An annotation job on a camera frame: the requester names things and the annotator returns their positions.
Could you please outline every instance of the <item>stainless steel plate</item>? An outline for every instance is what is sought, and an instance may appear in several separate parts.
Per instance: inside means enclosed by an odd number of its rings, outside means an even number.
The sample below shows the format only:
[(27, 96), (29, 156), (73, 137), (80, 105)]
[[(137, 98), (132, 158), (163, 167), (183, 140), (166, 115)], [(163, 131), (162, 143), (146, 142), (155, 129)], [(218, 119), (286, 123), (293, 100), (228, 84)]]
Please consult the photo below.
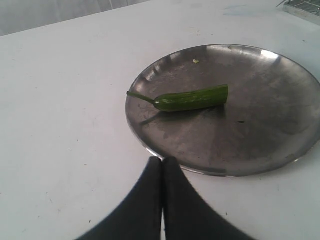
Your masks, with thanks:
[(128, 97), (128, 123), (156, 156), (174, 156), (187, 170), (215, 176), (278, 169), (320, 138), (319, 82), (294, 61), (260, 48), (185, 49), (153, 63), (130, 90), (155, 98), (221, 84), (229, 84), (227, 104), (204, 110), (159, 112)]

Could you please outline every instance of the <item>white table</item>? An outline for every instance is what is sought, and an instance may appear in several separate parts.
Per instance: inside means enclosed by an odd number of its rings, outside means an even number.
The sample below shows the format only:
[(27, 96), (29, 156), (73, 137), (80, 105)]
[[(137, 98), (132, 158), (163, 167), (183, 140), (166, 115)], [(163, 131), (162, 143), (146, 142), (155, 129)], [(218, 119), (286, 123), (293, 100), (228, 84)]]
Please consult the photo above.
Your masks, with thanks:
[[(159, 58), (243, 44), (320, 79), (320, 26), (279, 2), (153, 0), (0, 37), (0, 239), (71, 240), (125, 198), (150, 156), (128, 127), (125, 94)], [(319, 146), (263, 175), (186, 176), (259, 240), (319, 239)]]

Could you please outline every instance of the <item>green cucumber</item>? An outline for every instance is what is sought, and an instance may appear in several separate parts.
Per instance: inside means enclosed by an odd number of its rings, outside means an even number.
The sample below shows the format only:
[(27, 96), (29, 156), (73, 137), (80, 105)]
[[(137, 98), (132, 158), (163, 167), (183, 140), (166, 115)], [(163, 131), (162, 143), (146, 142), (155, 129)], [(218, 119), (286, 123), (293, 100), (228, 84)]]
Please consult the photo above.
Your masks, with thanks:
[(132, 91), (126, 94), (144, 100), (160, 111), (180, 112), (223, 105), (227, 102), (229, 88), (224, 84), (197, 91), (163, 94), (154, 100)]

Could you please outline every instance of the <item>metal grate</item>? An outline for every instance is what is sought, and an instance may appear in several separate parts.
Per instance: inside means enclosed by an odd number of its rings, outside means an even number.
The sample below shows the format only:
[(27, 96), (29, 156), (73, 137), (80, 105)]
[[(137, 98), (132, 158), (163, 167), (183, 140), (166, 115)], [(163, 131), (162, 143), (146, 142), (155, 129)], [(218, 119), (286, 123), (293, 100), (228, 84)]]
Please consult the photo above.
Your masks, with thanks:
[(283, 5), (283, 10), (320, 25), (320, 0), (289, 0)]

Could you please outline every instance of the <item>wall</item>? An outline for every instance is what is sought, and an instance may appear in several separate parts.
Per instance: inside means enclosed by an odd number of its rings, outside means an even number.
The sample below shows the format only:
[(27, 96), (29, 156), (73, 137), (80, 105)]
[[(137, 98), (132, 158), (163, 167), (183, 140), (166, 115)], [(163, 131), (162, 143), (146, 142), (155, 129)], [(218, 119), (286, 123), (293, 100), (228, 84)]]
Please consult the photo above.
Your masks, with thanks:
[(149, 0), (0, 0), (0, 36)]

